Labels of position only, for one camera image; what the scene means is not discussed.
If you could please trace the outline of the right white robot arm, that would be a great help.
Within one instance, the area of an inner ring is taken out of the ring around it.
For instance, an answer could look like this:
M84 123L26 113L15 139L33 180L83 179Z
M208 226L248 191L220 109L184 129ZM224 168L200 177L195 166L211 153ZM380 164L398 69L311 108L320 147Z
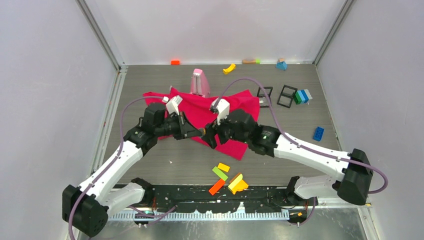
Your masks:
M357 206L367 202L374 172L362 150L349 153L311 144L258 124L242 109L207 124L201 139L212 149L230 140L241 142L258 155L295 161L322 172L321 176L290 179L285 198L291 205L318 197L339 197Z

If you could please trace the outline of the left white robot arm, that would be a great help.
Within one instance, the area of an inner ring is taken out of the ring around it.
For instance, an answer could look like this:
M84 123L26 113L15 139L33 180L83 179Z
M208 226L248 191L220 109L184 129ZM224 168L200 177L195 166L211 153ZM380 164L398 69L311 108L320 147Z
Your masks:
M195 127L177 106L149 104L137 125L120 135L114 154L78 186L70 184L63 190L62 219L67 222L69 238L75 239L74 228L88 237L96 236L110 216L135 203L148 207L154 199L148 183L131 182L118 193L111 190L160 137L183 140L201 137L205 132L204 128Z

